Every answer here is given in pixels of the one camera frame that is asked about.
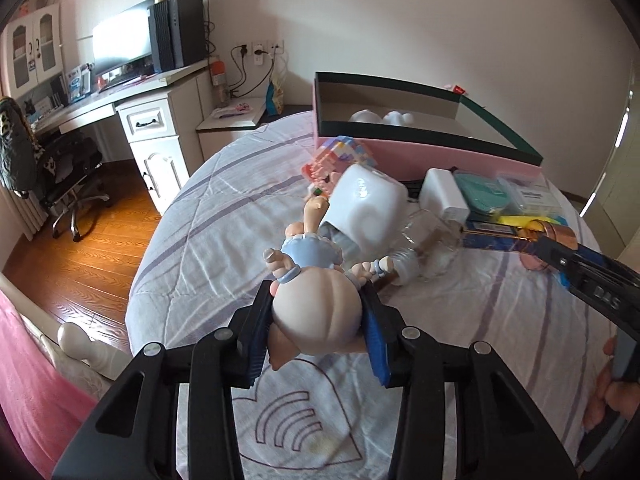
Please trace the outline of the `person right hand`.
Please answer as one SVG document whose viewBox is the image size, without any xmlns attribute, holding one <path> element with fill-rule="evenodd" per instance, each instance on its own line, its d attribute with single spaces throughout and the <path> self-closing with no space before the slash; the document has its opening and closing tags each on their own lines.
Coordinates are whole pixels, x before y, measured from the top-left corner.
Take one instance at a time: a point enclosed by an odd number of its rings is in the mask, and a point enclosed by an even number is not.
<svg viewBox="0 0 640 480">
<path fill-rule="evenodd" d="M 586 431 L 596 428 L 604 419 L 605 409 L 619 412 L 624 419 L 631 420 L 639 406 L 638 382 L 622 382 L 613 379 L 613 360 L 617 337 L 610 338 L 603 347 L 603 352 L 611 359 L 600 371 L 596 385 L 589 398 L 582 418 L 582 426 Z"/>
</svg>

